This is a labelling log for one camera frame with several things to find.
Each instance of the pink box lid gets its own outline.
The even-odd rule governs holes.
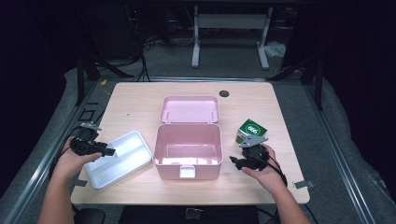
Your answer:
[[[214,96],[168,96],[163,100],[163,123],[217,123],[218,99]]]

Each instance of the hand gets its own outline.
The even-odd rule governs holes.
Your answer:
[[[91,155],[79,156],[70,148],[72,139],[73,137],[68,138],[64,144],[64,147],[62,148],[62,152],[64,154],[59,158],[52,175],[52,178],[60,178],[67,183],[82,169],[82,166],[85,163],[96,161],[102,156],[102,153],[100,152]]]
[[[267,145],[263,146],[267,149],[270,157],[276,160],[274,150]],[[275,168],[278,168],[276,163],[272,159],[269,159],[268,162],[272,164]],[[275,190],[277,189],[286,188],[285,184],[283,183],[282,177],[272,167],[267,166],[262,171],[255,171],[247,167],[242,167],[242,171],[245,174],[257,179],[262,187],[267,189],[271,194],[274,194]]]

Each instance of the person's left hand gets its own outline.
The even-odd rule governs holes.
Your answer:
[[[67,139],[62,152],[64,154],[59,158],[55,166],[52,178],[61,178],[67,183],[82,169],[82,166],[89,161],[96,161],[102,157],[102,153],[97,152],[90,155],[79,156],[71,148],[70,143],[73,137]]]

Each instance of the forearm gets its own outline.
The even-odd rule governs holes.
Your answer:
[[[38,223],[74,223],[67,180],[51,179]]]
[[[310,223],[301,206],[297,204],[287,188],[277,190],[273,193],[273,197],[276,201],[276,207],[282,224]]]

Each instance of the green carton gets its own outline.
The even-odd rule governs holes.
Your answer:
[[[251,119],[245,121],[236,133],[236,142],[241,144],[249,135],[264,136],[267,130]]]

